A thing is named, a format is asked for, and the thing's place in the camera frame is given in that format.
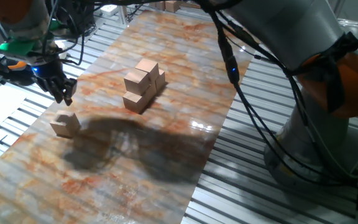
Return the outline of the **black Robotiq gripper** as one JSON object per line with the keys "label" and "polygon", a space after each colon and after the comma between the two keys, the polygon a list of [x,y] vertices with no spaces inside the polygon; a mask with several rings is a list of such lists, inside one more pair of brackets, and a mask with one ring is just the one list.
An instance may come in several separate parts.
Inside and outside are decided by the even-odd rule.
{"label": "black Robotiq gripper", "polygon": [[61,61],[53,60],[43,65],[34,65],[31,66],[31,69],[38,86],[41,87],[43,91],[49,92],[57,103],[61,103],[64,100],[67,106],[72,104],[72,96],[76,92],[77,80],[74,78],[66,78],[63,82]]}

